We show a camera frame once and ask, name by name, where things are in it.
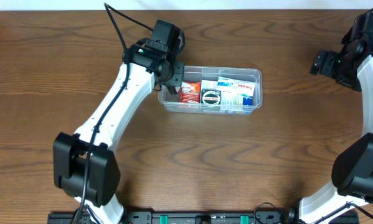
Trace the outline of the dark syrup bottle white cap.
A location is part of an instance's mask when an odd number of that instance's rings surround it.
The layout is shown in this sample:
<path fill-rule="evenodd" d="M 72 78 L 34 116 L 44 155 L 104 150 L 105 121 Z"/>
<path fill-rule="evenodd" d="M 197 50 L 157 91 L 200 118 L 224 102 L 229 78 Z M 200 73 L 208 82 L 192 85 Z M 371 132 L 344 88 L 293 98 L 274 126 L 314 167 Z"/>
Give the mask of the dark syrup bottle white cap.
<path fill-rule="evenodd" d="M 179 86 L 167 86 L 167 90 L 171 95 L 177 95 L 181 87 Z"/>

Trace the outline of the red Panadol ActiFast box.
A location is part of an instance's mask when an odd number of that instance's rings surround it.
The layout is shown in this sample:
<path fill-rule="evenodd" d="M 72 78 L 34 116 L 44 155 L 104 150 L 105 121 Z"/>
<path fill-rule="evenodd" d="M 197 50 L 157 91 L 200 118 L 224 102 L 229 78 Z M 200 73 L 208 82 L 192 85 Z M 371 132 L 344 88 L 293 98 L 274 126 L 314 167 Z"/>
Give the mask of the red Panadol ActiFast box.
<path fill-rule="evenodd" d="M 201 83 L 182 82 L 179 101 L 181 103 L 200 103 Z"/>

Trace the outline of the white Panadol box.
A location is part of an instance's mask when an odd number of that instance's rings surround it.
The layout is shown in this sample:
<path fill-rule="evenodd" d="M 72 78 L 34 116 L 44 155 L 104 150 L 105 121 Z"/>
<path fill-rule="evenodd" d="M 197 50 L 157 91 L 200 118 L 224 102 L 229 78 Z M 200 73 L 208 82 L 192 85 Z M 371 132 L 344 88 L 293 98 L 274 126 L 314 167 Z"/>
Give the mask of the white Panadol box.
<path fill-rule="evenodd" d="M 246 98 L 252 98 L 255 91 L 255 82 L 219 77 L 217 90 L 226 91 Z"/>

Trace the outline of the tall blue medicine box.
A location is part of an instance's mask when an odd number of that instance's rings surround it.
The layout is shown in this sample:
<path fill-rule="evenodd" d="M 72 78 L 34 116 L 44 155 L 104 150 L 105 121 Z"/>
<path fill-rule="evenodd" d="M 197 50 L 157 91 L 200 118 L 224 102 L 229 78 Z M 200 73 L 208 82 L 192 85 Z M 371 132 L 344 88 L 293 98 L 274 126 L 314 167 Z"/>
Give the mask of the tall blue medicine box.
<path fill-rule="evenodd" d="M 201 81 L 201 92 L 202 90 L 217 90 L 217 81 L 212 81 L 212 80 Z M 225 110 L 225 111 L 243 110 L 253 105 L 253 97 L 246 98 L 246 97 L 235 95 L 233 93 L 226 92 L 226 91 L 220 91 L 220 92 L 221 92 L 221 101 L 219 105 L 204 105 L 204 104 L 203 105 L 213 108 L 215 110 Z"/>

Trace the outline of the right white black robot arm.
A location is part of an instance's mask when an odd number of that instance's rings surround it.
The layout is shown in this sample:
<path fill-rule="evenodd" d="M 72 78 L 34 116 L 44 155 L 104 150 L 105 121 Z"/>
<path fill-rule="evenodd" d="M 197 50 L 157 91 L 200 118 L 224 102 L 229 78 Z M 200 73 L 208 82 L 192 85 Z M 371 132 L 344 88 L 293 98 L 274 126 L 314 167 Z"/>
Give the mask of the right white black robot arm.
<path fill-rule="evenodd" d="M 312 73 L 321 72 L 362 94 L 362 135 L 337 156 L 331 180 L 290 208 L 286 223 L 358 223 L 356 209 L 373 219 L 364 206 L 373 204 L 373 35 L 348 37 L 341 53 L 325 53 Z"/>

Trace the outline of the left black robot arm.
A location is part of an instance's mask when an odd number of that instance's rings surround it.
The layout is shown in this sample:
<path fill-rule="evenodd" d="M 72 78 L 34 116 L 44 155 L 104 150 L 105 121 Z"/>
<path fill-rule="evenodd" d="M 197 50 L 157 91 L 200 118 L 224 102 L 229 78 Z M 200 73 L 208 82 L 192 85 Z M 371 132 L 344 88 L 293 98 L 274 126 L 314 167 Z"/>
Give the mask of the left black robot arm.
<path fill-rule="evenodd" d="M 183 46 L 140 40 L 126 49 L 118 76 L 86 122 L 72 134 L 60 133 L 53 143 L 54 184 L 80 203 L 71 223 L 88 212 L 93 223 L 119 223 L 124 208 L 115 192 L 120 182 L 116 150 L 142 101 L 156 85 L 176 94 L 184 63 L 176 57 Z"/>

